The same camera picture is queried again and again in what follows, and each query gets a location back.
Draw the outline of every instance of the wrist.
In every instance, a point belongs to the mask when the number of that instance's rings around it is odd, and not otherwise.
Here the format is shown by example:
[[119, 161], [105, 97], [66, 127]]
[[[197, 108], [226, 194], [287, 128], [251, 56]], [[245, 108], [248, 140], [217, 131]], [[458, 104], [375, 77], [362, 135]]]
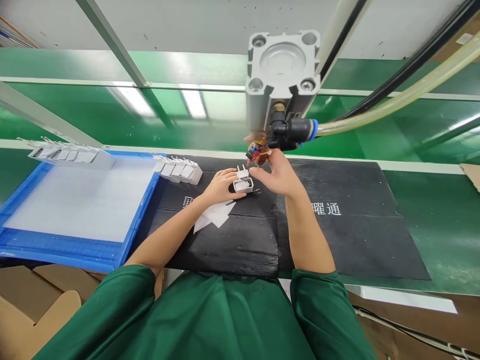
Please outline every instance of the wrist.
[[201, 194], [199, 196], [197, 196], [193, 201], [192, 203], [196, 203], [198, 204], [199, 206], [208, 209], [209, 207], [211, 207], [214, 202], [212, 202], [207, 196], [205, 196], [205, 194]]
[[307, 190], [301, 185], [299, 188], [296, 188], [292, 191], [289, 191], [288, 194], [285, 195], [287, 199], [290, 201], [310, 201], [309, 195], [307, 194]]

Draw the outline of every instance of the blue crate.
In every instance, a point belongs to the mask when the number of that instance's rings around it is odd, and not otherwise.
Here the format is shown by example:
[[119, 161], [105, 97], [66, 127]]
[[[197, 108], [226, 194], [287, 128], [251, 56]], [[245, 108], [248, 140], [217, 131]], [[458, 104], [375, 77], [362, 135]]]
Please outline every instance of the blue crate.
[[[115, 157], [148, 158], [147, 152], [108, 151]], [[160, 176], [153, 174], [123, 242], [55, 235], [4, 227], [53, 166], [41, 162], [0, 208], [0, 257], [37, 260], [109, 273], [125, 263]]]

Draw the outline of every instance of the black mat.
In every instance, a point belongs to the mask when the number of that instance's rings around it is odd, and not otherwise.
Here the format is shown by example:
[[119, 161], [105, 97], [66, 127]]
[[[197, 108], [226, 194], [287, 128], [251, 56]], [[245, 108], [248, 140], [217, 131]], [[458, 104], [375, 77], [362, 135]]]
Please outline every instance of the black mat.
[[[242, 160], [189, 156], [203, 170], [197, 186], [162, 179], [148, 206], [132, 251], [147, 236], [208, 186], [215, 172]], [[430, 279], [387, 180], [375, 162], [292, 159], [317, 206], [318, 222], [341, 274]], [[184, 270], [277, 277], [293, 269], [285, 198], [259, 181], [260, 195], [239, 201], [221, 228], [191, 230], [168, 267]]]

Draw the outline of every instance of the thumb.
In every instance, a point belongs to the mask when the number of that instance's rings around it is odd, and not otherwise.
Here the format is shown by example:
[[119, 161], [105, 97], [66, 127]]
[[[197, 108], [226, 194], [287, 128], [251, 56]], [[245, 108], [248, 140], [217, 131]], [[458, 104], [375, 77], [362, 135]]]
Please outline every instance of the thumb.
[[269, 182], [272, 174], [266, 172], [260, 167], [251, 167], [250, 168], [250, 175], [252, 175], [255, 179], [260, 180], [262, 183], [266, 185]]
[[240, 199], [240, 198], [243, 198], [244, 196], [247, 196], [245, 192], [234, 192], [231, 194], [230, 200]]

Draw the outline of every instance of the person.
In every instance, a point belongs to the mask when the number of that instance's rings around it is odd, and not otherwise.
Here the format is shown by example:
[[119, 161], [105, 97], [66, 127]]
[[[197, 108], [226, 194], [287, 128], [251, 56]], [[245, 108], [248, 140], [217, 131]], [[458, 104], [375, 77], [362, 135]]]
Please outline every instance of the person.
[[305, 188], [280, 150], [268, 162], [271, 173], [249, 172], [285, 195], [291, 303], [278, 281], [195, 272], [155, 301], [157, 276], [200, 215], [245, 195], [229, 192], [230, 168], [108, 274], [34, 359], [376, 359]]

